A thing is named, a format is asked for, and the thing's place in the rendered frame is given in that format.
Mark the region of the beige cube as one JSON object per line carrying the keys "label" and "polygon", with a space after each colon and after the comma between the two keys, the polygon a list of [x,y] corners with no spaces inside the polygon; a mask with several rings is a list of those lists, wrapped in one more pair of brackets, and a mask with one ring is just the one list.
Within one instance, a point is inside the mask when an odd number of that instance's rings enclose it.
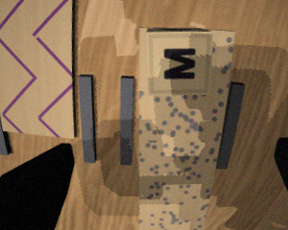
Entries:
{"label": "beige cube", "polygon": [[148,96],[210,95],[212,41],[202,28],[148,30]]}

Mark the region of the tan strip with purple zigzag pattern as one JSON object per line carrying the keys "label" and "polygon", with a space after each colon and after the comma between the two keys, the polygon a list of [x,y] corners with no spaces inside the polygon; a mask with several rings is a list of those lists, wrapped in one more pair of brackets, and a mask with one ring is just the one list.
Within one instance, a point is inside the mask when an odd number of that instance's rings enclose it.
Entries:
{"label": "tan strip with purple zigzag pattern", "polygon": [[75,139],[75,10],[75,0],[0,0],[3,130]]}

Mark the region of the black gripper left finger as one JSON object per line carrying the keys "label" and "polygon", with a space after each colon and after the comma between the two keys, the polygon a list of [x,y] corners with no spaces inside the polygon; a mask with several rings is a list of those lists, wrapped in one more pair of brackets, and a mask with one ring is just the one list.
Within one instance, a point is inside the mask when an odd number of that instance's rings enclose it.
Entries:
{"label": "black gripper left finger", "polygon": [[0,230],[55,230],[74,171],[60,143],[0,176]]}

